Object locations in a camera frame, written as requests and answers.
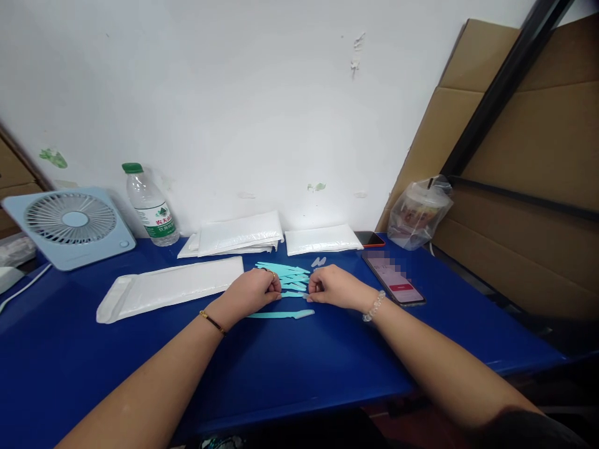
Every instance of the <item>light blue fan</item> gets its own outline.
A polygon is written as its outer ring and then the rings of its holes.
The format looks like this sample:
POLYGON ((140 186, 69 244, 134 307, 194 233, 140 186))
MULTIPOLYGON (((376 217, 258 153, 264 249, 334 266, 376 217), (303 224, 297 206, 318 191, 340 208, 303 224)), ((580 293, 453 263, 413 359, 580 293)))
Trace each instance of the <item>light blue fan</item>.
POLYGON ((2 207, 62 271, 135 248, 108 193, 98 187, 9 196, 2 207))

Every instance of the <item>fan grille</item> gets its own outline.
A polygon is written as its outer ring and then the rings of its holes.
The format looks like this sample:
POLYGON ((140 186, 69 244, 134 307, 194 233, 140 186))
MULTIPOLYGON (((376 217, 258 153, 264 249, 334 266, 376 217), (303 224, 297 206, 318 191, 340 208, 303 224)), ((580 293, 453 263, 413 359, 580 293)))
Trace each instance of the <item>fan grille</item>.
POLYGON ((52 193, 40 198, 25 212, 27 226, 40 237, 60 244, 102 240, 117 225, 114 211, 102 200, 85 193, 52 193), (65 214, 85 214, 82 226, 69 226, 65 214))

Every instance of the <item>bottle label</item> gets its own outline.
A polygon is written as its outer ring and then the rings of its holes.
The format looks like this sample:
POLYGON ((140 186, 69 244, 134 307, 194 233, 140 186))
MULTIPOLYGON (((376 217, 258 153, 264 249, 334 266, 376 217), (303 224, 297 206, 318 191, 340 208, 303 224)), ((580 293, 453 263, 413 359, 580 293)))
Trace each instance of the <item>bottle label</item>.
POLYGON ((155 208, 135 210, 152 238, 166 237, 177 229, 166 202, 155 208))

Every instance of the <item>black metal frame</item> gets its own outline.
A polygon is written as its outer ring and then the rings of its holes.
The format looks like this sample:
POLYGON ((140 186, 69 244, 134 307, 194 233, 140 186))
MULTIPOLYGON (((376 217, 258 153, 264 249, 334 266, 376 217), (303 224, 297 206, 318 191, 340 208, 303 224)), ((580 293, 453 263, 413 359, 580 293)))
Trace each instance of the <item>black metal frame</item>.
POLYGON ((470 181, 461 176, 572 2, 573 0, 537 0, 522 26, 518 39, 447 158, 441 174, 445 175, 452 184, 470 185, 568 215, 599 221, 599 213, 594 211, 470 181))
POLYGON ((576 206, 566 205, 563 203, 556 203, 555 201, 545 200, 543 198, 538 198, 536 196, 526 195, 525 193, 515 192, 513 190, 504 189, 501 187, 495 187, 488 184, 479 183, 476 181, 470 181, 466 178, 462 178, 461 176, 450 176, 449 181, 455 184, 463 184, 470 187, 476 187, 481 190, 486 190, 492 193, 496 193, 498 195, 507 196, 513 200, 522 201, 523 203, 532 204, 535 206, 540 206, 546 209, 551 209, 557 212, 564 213, 566 215, 575 216, 578 218, 584 218, 585 220, 591 221, 599 221, 599 213, 588 210, 578 208, 576 206))

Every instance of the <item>hand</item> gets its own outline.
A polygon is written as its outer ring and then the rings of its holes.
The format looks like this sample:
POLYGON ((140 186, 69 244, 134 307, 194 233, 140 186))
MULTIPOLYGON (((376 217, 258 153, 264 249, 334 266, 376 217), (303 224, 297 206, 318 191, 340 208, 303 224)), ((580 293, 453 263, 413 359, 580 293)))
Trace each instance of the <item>hand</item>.
POLYGON ((379 295, 375 289, 337 265, 317 269, 310 277, 308 293, 308 302, 325 302, 363 314, 372 309, 379 295))
POLYGON ((276 273, 254 268, 206 307, 206 313, 226 331, 239 321, 277 299, 281 299, 281 281, 276 273))

